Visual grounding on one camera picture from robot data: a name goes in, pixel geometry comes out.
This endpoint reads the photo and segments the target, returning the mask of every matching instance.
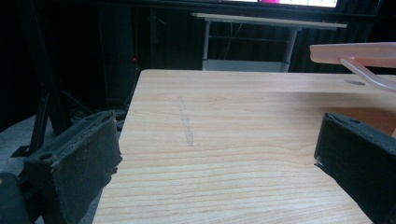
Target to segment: light wood grain surface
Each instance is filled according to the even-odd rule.
[[[357,84],[354,75],[144,71],[94,223],[371,223],[314,166],[325,112],[394,131],[396,94]]]

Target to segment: pink light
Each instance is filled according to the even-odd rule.
[[[276,4],[279,4],[279,1],[280,0],[262,0],[262,2],[264,3],[276,3]]]

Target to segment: white desk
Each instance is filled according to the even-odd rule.
[[[347,28],[346,24],[315,22],[315,21],[296,21],[296,20],[280,20],[269,18],[242,17],[230,15],[216,15],[206,13],[193,13],[193,16],[204,19],[205,26],[205,43],[202,69],[213,71],[250,71],[250,72],[288,72],[290,66],[290,58],[293,52],[297,32],[303,28],[336,30],[338,28]],[[228,61],[228,60],[209,60],[207,58],[210,37],[210,24],[212,21],[217,22],[235,22],[256,25],[271,25],[280,27],[289,27],[290,33],[288,37],[288,45],[282,62],[247,62],[247,61]]]
[[[371,223],[314,165],[325,112],[396,127],[395,93],[354,82],[144,71],[94,223]]]

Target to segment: dark background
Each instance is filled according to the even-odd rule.
[[[337,31],[299,32],[290,72],[348,73],[340,65],[312,63],[308,47],[313,44],[396,41],[393,0],[339,0],[335,9],[133,0],[48,1],[43,6],[38,17],[53,73],[64,91],[94,110],[126,109],[144,69],[200,70],[205,23],[192,12],[348,24]],[[280,40],[288,35],[287,28],[244,24],[236,33],[238,28],[215,22],[211,34]],[[0,132],[37,110],[40,80],[26,38],[15,2],[0,1]],[[285,47],[281,41],[212,38],[209,58],[280,61]],[[394,69],[375,72],[396,74]]]

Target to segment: wood grain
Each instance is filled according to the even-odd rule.
[[[144,71],[94,223],[371,223],[314,166],[325,112],[396,127],[395,94],[360,81]]]

